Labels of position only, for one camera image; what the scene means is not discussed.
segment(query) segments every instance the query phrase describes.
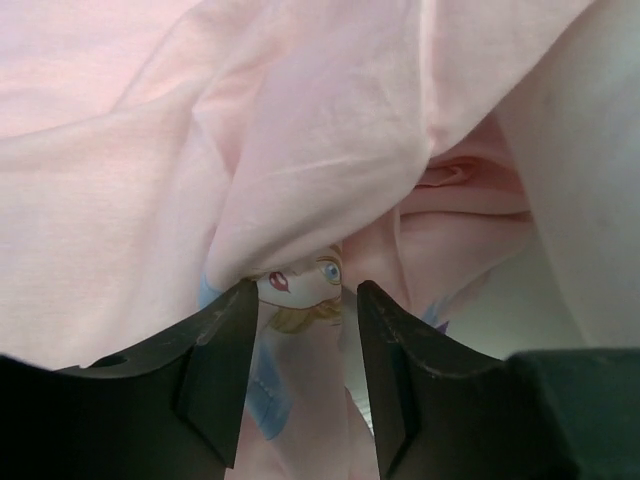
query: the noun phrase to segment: white surface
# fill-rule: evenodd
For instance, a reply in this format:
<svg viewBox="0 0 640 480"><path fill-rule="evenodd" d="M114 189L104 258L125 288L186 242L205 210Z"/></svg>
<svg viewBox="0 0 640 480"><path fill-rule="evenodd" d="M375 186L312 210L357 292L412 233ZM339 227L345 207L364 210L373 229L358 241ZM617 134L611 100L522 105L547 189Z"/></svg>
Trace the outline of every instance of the white surface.
<svg viewBox="0 0 640 480"><path fill-rule="evenodd" d="M584 340L565 307L540 242L496 268L480 297L453 318L449 335L488 355L577 348ZM371 427L355 296L344 294L345 382Z"/></svg>

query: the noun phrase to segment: crumpled fabric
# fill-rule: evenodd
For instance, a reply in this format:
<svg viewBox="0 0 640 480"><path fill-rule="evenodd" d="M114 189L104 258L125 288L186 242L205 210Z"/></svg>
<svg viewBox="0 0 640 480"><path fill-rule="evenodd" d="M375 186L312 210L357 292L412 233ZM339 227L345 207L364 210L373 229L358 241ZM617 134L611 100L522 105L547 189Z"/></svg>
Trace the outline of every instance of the crumpled fabric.
<svg viewBox="0 0 640 480"><path fill-rule="evenodd" d="M3 5L0 350L88 365L193 313L202 285L337 244L344 286L446 317L531 231L492 111L591 3ZM331 335L309 351L327 342L337 371ZM298 431L295 461L248 409L231 475L373 478L343 393L341 433Z"/></svg>

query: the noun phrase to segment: printed mouth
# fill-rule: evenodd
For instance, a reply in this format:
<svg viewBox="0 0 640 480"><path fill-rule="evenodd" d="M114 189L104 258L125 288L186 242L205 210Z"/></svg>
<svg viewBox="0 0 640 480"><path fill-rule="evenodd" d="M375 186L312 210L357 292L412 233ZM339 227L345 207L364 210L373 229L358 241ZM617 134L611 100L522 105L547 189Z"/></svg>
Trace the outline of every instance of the printed mouth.
<svg viewBox="0 0 640 480"><path fill-rule="evenodd" d="M269 284L280 292L289 292L289 281L282 272L272 272L269 274Z"/></svg>

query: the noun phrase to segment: garment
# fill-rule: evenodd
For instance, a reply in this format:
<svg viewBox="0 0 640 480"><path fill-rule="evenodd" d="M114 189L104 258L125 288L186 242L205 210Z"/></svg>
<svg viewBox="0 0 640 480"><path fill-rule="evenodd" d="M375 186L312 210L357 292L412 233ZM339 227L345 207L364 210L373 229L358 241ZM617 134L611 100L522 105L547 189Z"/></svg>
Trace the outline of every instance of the garment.
<svg viewBox="0 0 640 480"><path fill-rule="evenodd" d="M446 323L532 228L494 108L593 2L5 3L0 350L61 368L337 244L342 285ZM375 478L335 326L271 320L250 387L292 402L261 431L251 397L231 478Z"/></svg>

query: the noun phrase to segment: printed eye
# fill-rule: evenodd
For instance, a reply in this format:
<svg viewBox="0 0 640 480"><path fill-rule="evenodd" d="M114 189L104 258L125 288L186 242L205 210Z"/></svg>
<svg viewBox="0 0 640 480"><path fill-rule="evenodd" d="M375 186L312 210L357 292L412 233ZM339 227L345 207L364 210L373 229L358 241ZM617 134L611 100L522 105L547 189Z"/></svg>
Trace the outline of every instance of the printed eye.
<svg viewBox="0 0 640 480"><path fill-rule="evenodd" d="M342 283L342 274L336 262L324 260L318 263L318 268L330 284L340 285Z"/></svg>

